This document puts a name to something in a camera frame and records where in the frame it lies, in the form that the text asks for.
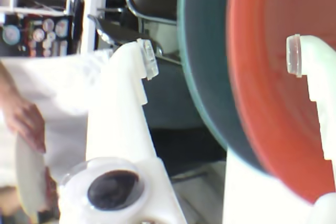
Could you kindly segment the person's left hand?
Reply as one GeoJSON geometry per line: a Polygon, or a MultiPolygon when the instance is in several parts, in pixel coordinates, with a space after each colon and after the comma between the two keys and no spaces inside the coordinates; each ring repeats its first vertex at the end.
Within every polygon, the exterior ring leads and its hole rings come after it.
{"type": "Polygon", "coordinates": [[[58,207],[57,184],[50,175],[49,168],[45,170],[45,203],[40,207],[39,211],[55,210],[58,207]]]}

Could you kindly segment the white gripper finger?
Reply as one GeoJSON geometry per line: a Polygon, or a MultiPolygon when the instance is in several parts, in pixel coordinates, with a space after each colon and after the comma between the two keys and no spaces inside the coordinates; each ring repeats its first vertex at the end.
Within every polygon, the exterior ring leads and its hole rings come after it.
{"type": "Polygon", "coordinates": [[[102,68],[88,113],[91,223],[185,223],[143,106],[143,79],[159,73],[149,40],[117,49],[102,68]]]}
{"type": "Polygon", "coordinates": [[[295,34],[286,39],[287,71],[307,77],[310,101],[317,107],[323,158],[335,182],[335,49],[321,38],[295,34]]]}

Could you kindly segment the person's right hand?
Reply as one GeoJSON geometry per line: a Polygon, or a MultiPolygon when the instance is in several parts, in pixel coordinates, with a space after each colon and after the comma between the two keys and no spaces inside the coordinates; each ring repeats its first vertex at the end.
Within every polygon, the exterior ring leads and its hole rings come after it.
{"type": "Polygon", "coordinates": [[[33,149],[44,154],[45,121],[36,104],[16,89],[1,90],[1,109],[9,129],[21,136],[33,149]]]}

